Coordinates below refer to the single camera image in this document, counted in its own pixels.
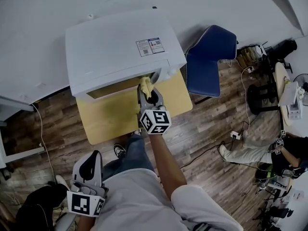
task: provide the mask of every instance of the yellow cloth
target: yellow cloth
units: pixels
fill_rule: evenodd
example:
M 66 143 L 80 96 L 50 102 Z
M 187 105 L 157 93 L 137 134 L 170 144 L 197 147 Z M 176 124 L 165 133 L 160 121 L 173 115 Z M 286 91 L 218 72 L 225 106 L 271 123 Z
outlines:
M 146 99 L 149 99 L 151 97 L 151 92 L 154 88 L 154 85 L 151 83 L 150 77 L 144 76 L 140 79 L 140 88 L 145 94 Z

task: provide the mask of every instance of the white t-shirt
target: white t-shirt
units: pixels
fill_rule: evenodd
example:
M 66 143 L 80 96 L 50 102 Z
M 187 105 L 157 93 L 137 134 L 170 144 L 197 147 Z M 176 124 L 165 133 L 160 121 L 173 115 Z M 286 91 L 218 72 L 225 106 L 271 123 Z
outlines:
M 177 188 L 170 201 L 157 175 L 141 168 L 124 171 L 104 183 L 109 192 L 91 231 L 187 231 L 198 223 L 212 226 L 202 230 L 243 231 L 198 186 Z

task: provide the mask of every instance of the label sticker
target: label sticker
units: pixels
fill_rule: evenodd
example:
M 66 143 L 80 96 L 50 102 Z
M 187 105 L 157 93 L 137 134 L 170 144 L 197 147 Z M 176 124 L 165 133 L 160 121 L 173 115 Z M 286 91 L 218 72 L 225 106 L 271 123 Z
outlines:
M 151 38 L 148 39 L 148 41 L 153 51 L 153 54 L 165 52 L 164 47 L 159 38 Z
M 153 55 L 165 52 L 164 47 L 159 38 L 151 38 L 136 42 L 140 56 Z
M 141 56 L 147 56 L 153 54 L 148 40 L 137 41 L 136 44 L 138 46 Z

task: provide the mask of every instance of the white microwave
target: white microwave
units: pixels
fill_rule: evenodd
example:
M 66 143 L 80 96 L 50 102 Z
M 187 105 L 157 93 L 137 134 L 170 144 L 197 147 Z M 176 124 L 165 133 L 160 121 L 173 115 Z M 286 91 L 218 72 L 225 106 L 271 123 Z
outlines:
M 158 9 L 117 13 L 68 28 L 65 48 L 72 95 L 88 102 L 136 88 L 142 76 L 153 84 L 169 79 L 186 64 Z

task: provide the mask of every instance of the blue chair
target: blue chair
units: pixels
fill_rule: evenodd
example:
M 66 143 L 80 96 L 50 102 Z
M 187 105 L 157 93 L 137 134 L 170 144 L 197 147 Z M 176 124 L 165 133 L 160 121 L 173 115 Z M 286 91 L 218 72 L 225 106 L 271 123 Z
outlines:
M 190 93 L 219 97 L 218 61 L 235 59 L 236 36 L 213 25 L 186 52 L 186 86 Z

